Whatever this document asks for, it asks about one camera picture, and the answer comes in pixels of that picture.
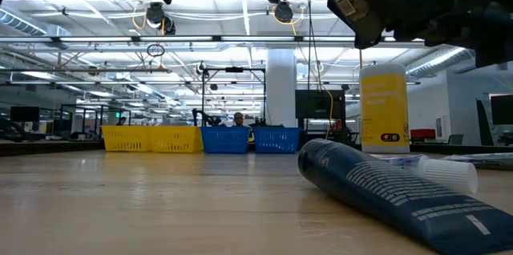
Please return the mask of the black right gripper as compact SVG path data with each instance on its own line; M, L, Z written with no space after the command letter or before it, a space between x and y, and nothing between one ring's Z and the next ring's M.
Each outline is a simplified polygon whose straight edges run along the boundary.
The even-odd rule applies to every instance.
M513 0L365 0L397 40L477 46L513 36Z

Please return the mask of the clear plastic toiletry packet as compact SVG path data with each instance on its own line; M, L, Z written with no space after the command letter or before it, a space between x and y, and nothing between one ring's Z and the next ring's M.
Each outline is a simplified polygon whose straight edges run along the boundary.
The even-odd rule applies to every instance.
M513 152L451 155L444 160L473 164L476 168L513 171Z

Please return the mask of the white ribbed cap tube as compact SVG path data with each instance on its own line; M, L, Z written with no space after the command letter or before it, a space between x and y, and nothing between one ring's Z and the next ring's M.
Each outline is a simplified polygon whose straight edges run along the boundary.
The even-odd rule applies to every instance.
M472 163L432 159L426 155L373 154L373 157L458 192L475 194L479 190L478 173Z

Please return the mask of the navy blue toiletry tube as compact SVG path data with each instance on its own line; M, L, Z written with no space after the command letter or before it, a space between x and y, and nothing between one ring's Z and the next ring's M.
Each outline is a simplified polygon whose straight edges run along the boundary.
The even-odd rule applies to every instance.
M321 191L442 255L513 250L511 214L345 144L310 140L298 168Z

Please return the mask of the yellow white wipes canister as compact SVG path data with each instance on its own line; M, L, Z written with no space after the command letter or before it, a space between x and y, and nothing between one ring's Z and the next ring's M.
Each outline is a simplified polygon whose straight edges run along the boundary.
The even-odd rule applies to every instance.
M405 67L401 64L364 67L359 79L362 151L408 153L410 129Z

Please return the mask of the black computer monitor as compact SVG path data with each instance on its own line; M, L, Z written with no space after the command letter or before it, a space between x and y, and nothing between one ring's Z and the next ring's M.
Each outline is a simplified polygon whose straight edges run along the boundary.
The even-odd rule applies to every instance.
M491 113L494 125L513 124L513 95L492 95Z
M13 106L10 108L10 120L13 122L38 122L40 118L39 107Z

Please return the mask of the red box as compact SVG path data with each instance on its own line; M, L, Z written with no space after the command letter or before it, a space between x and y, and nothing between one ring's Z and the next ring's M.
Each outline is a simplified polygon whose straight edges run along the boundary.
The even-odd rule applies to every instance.
M436 131L434 129L412 129L410 131L410 138L412 140L432 140L436 138Z

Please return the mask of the black slanted panel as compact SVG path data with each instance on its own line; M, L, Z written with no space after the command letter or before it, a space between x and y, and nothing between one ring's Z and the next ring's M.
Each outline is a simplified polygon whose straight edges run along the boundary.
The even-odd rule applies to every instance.
M478 114L478 125L480 142L482 146L494 146L494 140L489 127L487 113L483 102L479 99L476 100L477 114Z

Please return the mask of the white building pillar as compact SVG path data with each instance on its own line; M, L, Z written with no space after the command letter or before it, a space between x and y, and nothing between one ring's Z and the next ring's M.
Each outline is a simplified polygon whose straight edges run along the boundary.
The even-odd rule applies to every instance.
M295 112L296 57L294 49L268 49L266 63L267 116L270 124L297 126Z

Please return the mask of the blue plastic basket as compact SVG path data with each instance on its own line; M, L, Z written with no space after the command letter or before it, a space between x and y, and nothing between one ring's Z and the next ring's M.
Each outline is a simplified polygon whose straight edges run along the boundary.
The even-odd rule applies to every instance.
M256 153L293 154L297 151L301 129L298 127L255 127Z
M201 127L204 152L245 154L248 151L249 127Z

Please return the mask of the yellow plastic basket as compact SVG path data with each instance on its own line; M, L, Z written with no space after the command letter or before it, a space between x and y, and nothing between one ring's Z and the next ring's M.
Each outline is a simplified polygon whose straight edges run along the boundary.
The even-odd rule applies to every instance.
M203 151L200 128L194 126L150 127L150 142L153 152L195 153Z
M102 126L103 141L108 152L151 151L150 128L145 126Z

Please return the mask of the black metal frame rig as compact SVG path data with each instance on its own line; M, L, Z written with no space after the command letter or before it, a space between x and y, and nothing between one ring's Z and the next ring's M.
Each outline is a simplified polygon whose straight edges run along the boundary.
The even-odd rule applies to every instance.
M219 72L224 72L227 74L240 74L244 72L249 72L251 74L251 79L248 81L213 81L216 75ZM253 87L255 84L261 84L263 91L260 94L260 97L263 99L261 103L261 115L259 116L258 122L260 124L267 123L267 72L262 67L206 67L204 64L201 64L200 68L201 73L201 111L205 113L205 103L206 103L206 89L207 85L215 84L217 86L224 85L250 85Z

